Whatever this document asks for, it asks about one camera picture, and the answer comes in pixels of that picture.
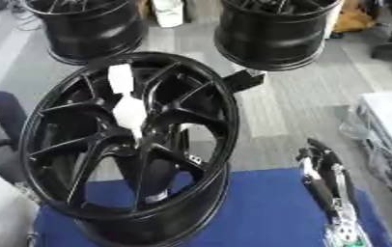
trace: wheel rim lip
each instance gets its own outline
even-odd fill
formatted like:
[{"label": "wheel rim lip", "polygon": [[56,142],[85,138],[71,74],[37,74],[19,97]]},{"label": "wheel rim lip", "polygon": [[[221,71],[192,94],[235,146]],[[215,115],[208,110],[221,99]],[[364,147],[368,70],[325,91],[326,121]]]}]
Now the wheel rim lip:
[{"label": "wheel rim lip", "polygon": [[78,14],[83,15],[83,14],[91,14],[95,13],[98,11],[104,11],[104,13],[109,13],[113,12],[119,8],[122,8],[123,6],[129,4],[129,1],[123,1],[123,0],[116,0],[111,3],[105,4],[104,6],[98,6],[96,8],[90,9],[88,11],[81,11],[81,12],[67,12],[67,13],[49,13],[49,12],[42,12],[37,10],[34,6],[32,6],[30,3],[28,3],[28,0],[21,0],[20,1],[21,5],[23,8],[28,10],[31,13],[34,13],[37,16],[76,16]]},{"label": "wheel rim lip", "polygon": [[232,92],[227,88],[227,86],[223,83],[223,79],[218,75],[213,69],[209,68],[208,66],[194,60],[191,58],[183,57],[180,55],[169,54],[169,53],[162,53],[162,52],[135,52],[135,53],[128,53],[119,58],[114,59],[107,59],[103,61],[97,61],[96,63],[92,63],[86,68],[79,69],[72,73],[71,75],[67,76],[61,83],[55,86],[52,90],[50,90],[46,96],[40,101],[37,105],[35,110],[33,111],[32,115],[29,117],[28,121],[26,122],[25,126],[22,130],[22,135],[20,139],[20,160],[22,161],[22,168],[27,177],[27,181],[33,190],[50,206],[54,209],[75,218],[80,219],[134,219],[134,218],[141,218],[147,217],[150,215],[154,215],[160,211],[166,210],[172,206],[175,206],[192,196],[196,195],[198,192],[203,191],[209,186],[212,181],[217,178],[219,173],[222,171],[224,165],[215,165],[215,168],[212,172],[208,173],[206,178],[198,181],[194,186],[188,189],[185,193],[178,195],[176,198],[171,199],[170,202],[164,203],[163,205],[156,206],[155,208],[145,209],[141,211],[131,212],[131,213],[116,213],[112,212],[110,214],[105,213],[92,213],[92,215],[88,216],[84,213],[79,213],[74,210],[70,210],[67,206],[65,206],[62,202],[55,201],[50,195],[45,193],[45,190],[42,188],[41,183],[37,181],[37,179],[33,176],[31,171],[31,161],[27,155],[27,146],[28,141],[33,136],[33,129],[37,130],[36,124],[39,124],[40,117],[38,115],[39,111],[41,111],[44,106],[54,100],[58,96],[54,96],[57,91],[61,89],[65,89],[75,83],[74,78],[78,77],[78,75],[82,74],[83,72],[90,71],[93,69],[104,69],[108,66],[119,64],[125,61],[129,61],[132,58],[143,58],[144,56],[164,56],[165,58],[173,59],[178,62],[183,62],[185,65],[191,65],[192,69],[195,69],[197,72],[204,74],[207,78],[212,78],[213,85],[215,85],[218,92],[223,96],[222,100],[226,104],[225,114],[230,116],[230,121],[228,122],[230,127],[230,141],[225,142],[225,147],[223,151],[216,157],[215,160],[212,161],[211,164],[224,164],[226,165],[229,157],[232,154],[232,151],[236,145],[237,138],[238,138],[238,127],[239,127],[239,117],[238,117],[238,107],[233,97]]},{"label": "wheel rim lip", "polygon": [[[221,186],[221,189],[219,190],[219,195],[216,201],[212,202],[210,207],[208,208],[208,211],[203,215],[202,218],[200,218],[198,221],[196,221],[195,225],[193,225],[190,229],[186,229],[183,231],[182,234],[177,235],[173,238],[166,239],[164,241],[158,242],[156,244],[149,244],[149,245],[144,245],[147,247],[173,247],[173,246],[180,246],[181,244],[185,243],[190,237],[194,236],[197,234],[199,231],[201,231],[203,228],[205,228],[212,218],[215,216],[217,211],[223,206],[225,203],[226,197],[227,197],[227,192],[230,187],[231,183],[231,165],[228,163],[223,169],[220,171],[220,173],[225,173],[224,181]],[[107,246],[107,247],[137,247],[140,245],[131,245],[131,244],[124,244],[124,243],[117,243],[117,242],[112,242],[109,240],[104,240],[101,239],[101,236],[99,234],[96,235],[91,235],[91,232],[86,229],[85,226],[83,225],[83,220],[74,220],[75,224],[81,230],[89,239],[92,239],[96,244],[99,244],[100,246]]]}]

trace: wheel spoke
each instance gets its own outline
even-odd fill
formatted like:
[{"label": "wheel spoke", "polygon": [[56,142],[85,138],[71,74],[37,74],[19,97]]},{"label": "wheel spoke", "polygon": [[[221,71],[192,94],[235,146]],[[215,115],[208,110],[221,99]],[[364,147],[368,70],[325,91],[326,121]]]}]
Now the wheel spoke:
[{"label": "wheel spoke", "polygon": [[70,193],[67,197],[67,204],[69,206],[82,206],[86,202],[85,183],[100,162],[100,153],[100,143],[88,148],[70,187]]},{"label": "wheel spoke", "polygon": [[93,108],[98,108],[98,105],[95,105],[93,102],[85,101],[85,102],[77,102],[77,103],[50,107],[48,109],[42,110],[42,114],[48,115],[48,114],[53,114],[58,112],[75,113],[75,112],[85,111],[87,109],[93,109]]},{"label": "wheel spoke", "polygon": [[186,170],[193,176],[194,181],[199,181],[204,176],[205,170],[203,166],[190,160],[181,153],[173,152],[161,145],[155,145],[154,149],[160,159],[178,164],[183,170]]},{"label": "wheel spoke", "polygon": [[203,96],[203,95],[205,95],[206,93],[208,93],[210,90],[214,89],[213,86],[214,86],[214,85],[213,85],[211,82],[206,83],[206,84],[203,84],[202,86],[197,87],[196,89],[191,90],[191,91],[188,92],[187,94],[181,96],[181,97],[177,100],[177,102],[178,102],[180,105],[186,105],[190,100],[194,100],[194,99],[196,99],[196,98],[199,97],[199,96]]},{"label": "wheel spoke", "polygon": [[222,120],[218,120],[200,111],[167,106],[161,113],[153,118],[153,125],[170,124],[201,124],[206,126],[217,137],[223,137],[227,133],[228,125]]},{"label": "wheel spoke", "polygon": [[91,93],[92,98],[99,98],[99,92],[98,90],[94,87],[93,81],[88,77],[86,74],[82,74],[82,79],[85,82],[86,86],[88,87],[88,90]]},{"label": "wheel spoke", "polygon": [[153,150],[145,149],[144,151],[139,151],[140,168],[139,174],[136,181],[136,192],[134,196],[133,211],[137,211],[141,205],[145,203],[145,191],[144,183],[148,171],[150,170],[150,165],[153,163]]},{"label": "wheel spoke", "polygon": [[74,151],[75,149],[87,148],[89,142],[93,139],[92,136],[82,137],[74,140],[70,140],[64,143],[56,144],[50,147],[47,147],[40,151],[35,151],[30,154],[31,158],[37,159],[44,156],[54,156],[59,152],[67,152]]},{"label": "wheel spoke", "polygon": [[145,82],[145,89],[142,95],[142,99],[144,100],[147,111],[151,111],[156,104],[154,96],[158,87],[161,85],[161,83],[164,82],[167,77],[171,76],[174,72],[176,72],[177,68],[180,65],[180,63],[171,64],[168,67],[161,69],[155,74],[153,74]]}]

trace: blue cloth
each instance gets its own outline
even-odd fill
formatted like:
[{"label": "blue cloth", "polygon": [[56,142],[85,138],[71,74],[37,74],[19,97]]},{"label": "blue cloth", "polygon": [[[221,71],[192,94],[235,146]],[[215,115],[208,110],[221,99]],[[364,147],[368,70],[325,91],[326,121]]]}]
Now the blue cloth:
[{"label": "blue cloth", "polygon": [[[96,182],[92,186],[92,196],[99,201],[109,200],[110,204],[123,200],[116,199],[116,195],[123,194],[120,181]],[[366,194],[357,191],[356,196],[364,229],[374,246],[392,247]],[[322,213],[300,182],[299,170],[235,172],[223,207],[185,246],[322,247],[323,224]],[[79,232],[71,219],[48,206],[41,209],[35,229],[41,237],[40,247],[97,246]]]}]

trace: gray carpet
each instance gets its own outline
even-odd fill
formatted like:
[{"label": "gray carpet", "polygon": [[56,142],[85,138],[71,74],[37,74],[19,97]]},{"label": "gray carpet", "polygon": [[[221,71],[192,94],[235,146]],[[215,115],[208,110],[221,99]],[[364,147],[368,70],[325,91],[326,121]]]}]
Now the gray carpet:
[{"label": "gray carpet", "polygon": [[[151,28],[139,50],[189,56],[221,75],[239,70],[217,52],[212,42],[218,4],[201,1],[197,6],[195,23],[174,29]],[[205,10],[210,10],[206,18]],[[376,28],[328,41],[314,64],[270,72],[264,85],[238,94],[241,130],[231,159],[234,169],[293,167],[294,156],[306,137],[324,140],[342,156],[357,186],[369,192],[392,236],[392,193],[368,174],[360,148],[338,131],[348,107],[360,94],[392,91],[392,62],[369,58],[369,50],[385,41],[387,31]],[[32,111],[50,88],[75,69],[47,55],[42,30],[17,31],[12,17],[0,14],[0,90],[16,94],[27,111]],[[195,133],[191,148],[204,156],[210,148],[210,137],[199,130]]]}]

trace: black alloy rim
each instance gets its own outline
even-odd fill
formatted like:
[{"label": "black alloy rim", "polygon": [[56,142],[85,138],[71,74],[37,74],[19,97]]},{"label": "black alloy rim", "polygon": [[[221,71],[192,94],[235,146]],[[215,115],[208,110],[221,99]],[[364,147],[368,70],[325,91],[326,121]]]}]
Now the black alloy rim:
[{"label": "black alloy rim", "polygon": [[[111,114],[120,97],[111,93],[105,79],[108,67],[123,63],[131,64],[135,96],[143,99],[148,112],[143,126],[144,141],[137,149],[130,132],[118,127]],[[187,90],[172,94],[173,100],[168,101],[158,96],[170,93],[164,88],[171,83],[171,78],[185,84]],[[211,109],[216,113],[208,114],[204,107],[198,109],[202,101],[216,105]],[[210,160],[198,164],[182,150],[176,150],[177,146],[165,145],[177,134],[176,127],[180,124],[201,124],[210,130],[216,141]],[[182,56],[139,52],[89,65],[52,89],[24,127],[20,156],[31,187],[54,209],[79,219],[136,219],[172,209],[209,188],[224,171],[237,138],[238,108],[217,73]],[[85,154],[80,163],[83,169],[73,171],[69,182],[69,178],[61,178],[63,173],[54,162],[60,163],[56,159],[65,159],[68,155],[74,162],[76,153]],[[84,186],[105,157],[118,157],[123,161],[136,158],[141,164],[132,206],[117,208],[87,202]],[[179,171],[191,175],[192,182],[163,201],[146,204],[144,199],[149,196],[144,194],[143,188],[146,168],[156,159],[177,164]]]}]

